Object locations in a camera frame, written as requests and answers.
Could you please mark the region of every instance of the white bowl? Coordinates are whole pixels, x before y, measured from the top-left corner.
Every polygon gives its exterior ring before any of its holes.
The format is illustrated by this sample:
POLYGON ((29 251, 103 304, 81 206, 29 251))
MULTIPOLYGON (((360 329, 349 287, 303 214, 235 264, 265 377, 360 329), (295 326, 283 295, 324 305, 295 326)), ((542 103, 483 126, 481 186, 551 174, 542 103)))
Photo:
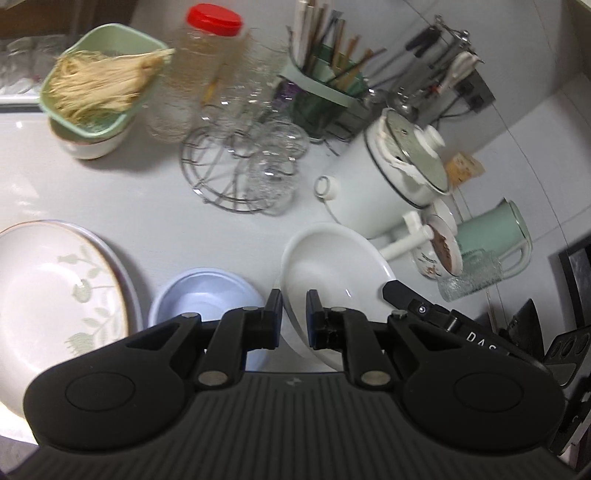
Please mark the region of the white bowl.
POLYGON ((76 135, 54 119, 49 120, 51 133, 53 133, 61 149, 68 155, 80 160, 94 160, 111 153, 127 138, 131 126, 132 122, 110 138, 89 139, 76 135))
MULTIPOLYGON (((360 234, 335 223, 316 223, 298 233, 281 259, 285 311, 306 346, 308 290, 318 290, 325 307, 360 310, 371 321, 386 322, 392 306, 383 300, 382 287, 391 280, 394 273, 378 250, 360 234)), ((313 352, 329 367, 343 368, 340 353, 313 352)))

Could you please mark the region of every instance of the cable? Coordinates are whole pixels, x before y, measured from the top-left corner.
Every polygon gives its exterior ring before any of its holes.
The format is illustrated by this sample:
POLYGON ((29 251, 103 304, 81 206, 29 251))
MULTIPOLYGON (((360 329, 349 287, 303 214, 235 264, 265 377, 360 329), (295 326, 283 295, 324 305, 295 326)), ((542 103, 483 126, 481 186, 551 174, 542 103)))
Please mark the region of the cable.
POLYGON ((439 116, 437 117, 437 120, 436 120, 436 122, 437 122, 437 125, 435 125, 435 128, 437 128, 437 129, 439 128, 439 123, 440 123, 440 122, 441 122, 441 120, 443 120, 444 118, 456 118, 456 117, 458 117, 458 116, 464 116, 464 115, 467 115, 467 114, 469 114, 469 113, 471 113, 471 112, 472 112, 472 109, 471 109, 471 108, 469 108, 469 109, 468 109, 468 110, 466 110, 465 112, 462 112, 462 113, 456 113, 456 114, 454 114, 454 115, 439 115, 439 116))
POLYGON ((467 115, 467 114, 469 114, 469 113, 472 111, 472 109, 471 109, 471 108, 470 108, 470 109, 468 109, 468 110, 466 110, 465 112, 462 112, 462 113, 454 113, 453 115, 446 115, 446 113, 448 113, 448 111, 449 111, 449 110, 451 110, 451 109, 452 109, 452 107, 453 107, 453 106, 454 106, 456 103, 458 103, 458 101, 460 100, 460 98, 462 98, 462 97, 460 97, 460 96, 457 96, 457 97, 455 97, 455 98, 452 100, 452 102, 451 102, 451 103, 450 103, 450 104, 449 104, 447 107, 445 107, 445 108, 442 110, 442 112, 439 114, 439 116, 438 116, 438 117, 437 117, 435 120, 433 120, 433 121, 431 122, 431 125, 435 124, 435 125, 433 125, 433 126, 434 126, 435 128, 437 128, 437 129, 439 129, 439 123, 441 122, 441 120, 442 120, 442 119, 444 119, 444 118, 455 118, 455 117, 458 117, 458 116, 464 116, 464 115, 467 115))

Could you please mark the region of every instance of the white countertop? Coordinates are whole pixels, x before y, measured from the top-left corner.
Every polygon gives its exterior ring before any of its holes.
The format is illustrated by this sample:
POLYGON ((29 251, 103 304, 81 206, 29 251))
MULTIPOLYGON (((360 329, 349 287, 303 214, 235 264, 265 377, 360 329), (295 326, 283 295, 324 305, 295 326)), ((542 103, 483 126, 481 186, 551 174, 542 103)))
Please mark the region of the white countertop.
MULTIPOLYGON (((65 220, 93 231, 120 256, 146 316, 158 289, 194 267, 237 273, 266 296, 279 276, 287 241, 311 223, 332 221, 312 191, 314 179, 335 160, 324 146, 312 146, 300 160, 297 198, 279 217, 239 215, 202 203, 185 181, 178 158, 178 145, 153 140, 138 122, 111 155, 77 161, 59 148, 45 115, 1 114, 0 231, 39 219, 65 220)), ((446 305, 436 282, 423 278, 409 255, 391 266, 411 288, 446 305)), ((486 293, 451 306, 475 318, 488 310, 486 293)), ((285 343, 269 353, 265 367, 269 371, 326 368, 304 360, 285 343)))

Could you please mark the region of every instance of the utensil holder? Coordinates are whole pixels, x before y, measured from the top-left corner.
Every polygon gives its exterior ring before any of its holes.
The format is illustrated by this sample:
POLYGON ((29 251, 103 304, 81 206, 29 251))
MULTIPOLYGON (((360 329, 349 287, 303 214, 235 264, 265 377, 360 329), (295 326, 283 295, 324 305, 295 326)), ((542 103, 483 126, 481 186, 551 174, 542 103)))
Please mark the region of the utensil holder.
POLYGON ((341 92, 326 82, 334 77, 329 60, 332 49, 324 46, 311 76, 306 75, 293 60, 291 51, 281 76, 295 83, 301 91, 290 106, 291 120, 306 130, 313 142, 321 142, 326 128, 338 117, 358 102, 355 95, 363 92, 367 85, 358 74, 348 87, 348 93, 341 92))

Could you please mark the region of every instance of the white wall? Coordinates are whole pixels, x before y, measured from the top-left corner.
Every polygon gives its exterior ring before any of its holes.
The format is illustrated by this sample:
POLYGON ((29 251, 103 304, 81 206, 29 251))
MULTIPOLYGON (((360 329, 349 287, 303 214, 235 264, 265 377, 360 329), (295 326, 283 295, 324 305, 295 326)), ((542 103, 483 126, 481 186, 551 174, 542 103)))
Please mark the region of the white wall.
MULTIPOLYGON (((139 0, 132 25, 156 37, 180 25, 195 0, 139 0)), ((295 0, 217 0, 251 27, 285 34, 295 0)), ((441 123, 449 153, 474 152, 513 125, 581 69, 566 0, 329 0, 342 10, 360 49, 397 50, 435 14, 469 30, 486 64, 479 71, 496 96, 494 108, 441 123)), ((465 107, 457 106, 461 111, 465 107)))
POLYGON ((506 197, 534 240, 530 266, 497 285, 495 311, 509 321, 532 298, 548 348, 555 335, 575 328, 557 254, 591 235, 591 82, 579 74, 475 156, 486 173, 454 194, 462 216, 480 215, 506 197))

